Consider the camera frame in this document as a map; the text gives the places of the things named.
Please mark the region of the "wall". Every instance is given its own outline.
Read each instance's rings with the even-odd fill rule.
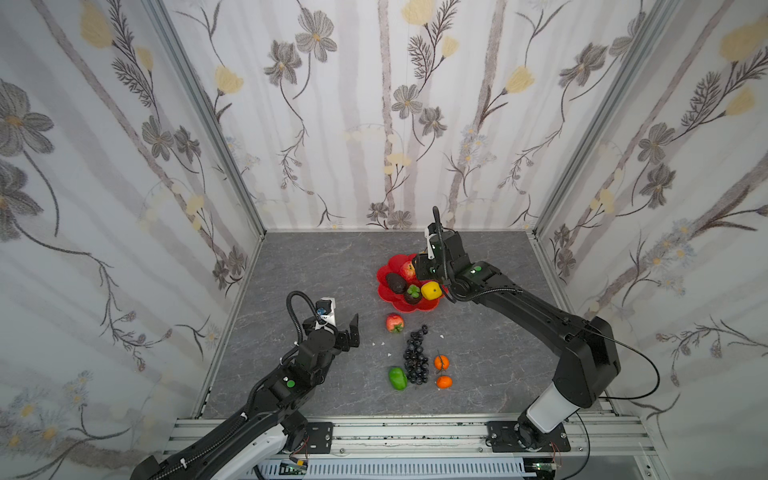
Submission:
[[[165,0],[267,228],[528,228],[652,2]]]
[[[141,4],[0,12],[2,474],[127,478],[190,415],[257,239]]]
[[[541,241],[662,379],[621,402],[676,480],[768,466],[768,9],[684,2]],[[617,396],[654,386],[626,349]]]

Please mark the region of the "red apple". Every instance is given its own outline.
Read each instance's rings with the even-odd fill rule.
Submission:
[[[406,323],[402,321],[402,317],[397,313],[390,313],[386,316],[386,329],[391,333],[400,333],[405,326]]]
[[[406,282],[408,283],[415,283],[416,280],[416,270],[413,269],[413,263],[411,261],[405,262],[400,267],[400,275],[402,278],[406,279]]]

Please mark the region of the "red fruit plate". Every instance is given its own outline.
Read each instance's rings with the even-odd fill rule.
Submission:
[[[384,300],[385,302],[389,302],[392,304],[392,306],[395,307],[395,310],[402,313],[411,313],[415,312],[416,310],[421,310],[422,312],[428,312],[429,310],[434,310],[435,307],[440,303],[440,299],[434,299],[434,300],[427,300],[422,298],[421,301],[419,301],[416,305],[411,305],[410,303],[407,303],[406,300],[402,297],[402,294],[394,293],[386,284],[386,274],[387,273],[397,273],[400,275],[400,267],[405,262],[410,262],[413,260],[413,258],[416,256],[415,253],[412,253],[411,255],[395,255],[394,257],[389,259],[389,262],[381,268],[379,268],[379,271],[376,272],[376,279],[379,281],[379,296]],[[414,280],[412,285],[421,286],[425,282],[419,282],[418,280]]]

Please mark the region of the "gray table surface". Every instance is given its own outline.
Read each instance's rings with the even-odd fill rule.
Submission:
[[[553,302],[551,291],[524,232],[462,232],[472,261],[496,265],[516,283]],[[361,345],[337,356],[325,383],[315,389],[304,415],[459,414],[520,412],[551,381],[557,357],[500,313],[474,303],[442,300],[432,312],[403,313],[403,334],[385,328],[393,310],[379,298],[376,271],[397,253],[424,249],[416,232],[268,233],[248,284],[233,332],[214,380],[204,418],[226,418],[245,403],[248,391],[293,346],[296,330],[285,298],[302,290],[313,300],[336,298],[336,323],[346,328],[360,315]],[[306,304],[294,298],[300,319]],[[430,383],[389,384],[391,366],[402,366],[408,333],[429,326],[425,352],[450,359],[453,387]]]

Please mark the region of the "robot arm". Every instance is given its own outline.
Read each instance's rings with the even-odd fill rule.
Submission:
[[[413,259],[419,280],[435,280],[459,301],[473,301],[500,312],[540,339],[560,357],[549,387],[520,415],[515,430],[520,445],[538,449],[548,434],[579,408],[594,403],[621,371],[611,326],[587,321],[522,289],[490,263],[472,262],[458,233],[444,232],[437,207],[429,226],[427,253]]]
[[[265,458],[295,452],[307,437],[307,420],[299,407],[325,382],[336,355],[360,345],[358,316],[349,330],[339,331],[335,307],[329,298],[315,304],[313,316],[302,325],[306,338],[251,389],[243,407],[162,463],[154,456],[146,458],[131,480],[235,480]]]

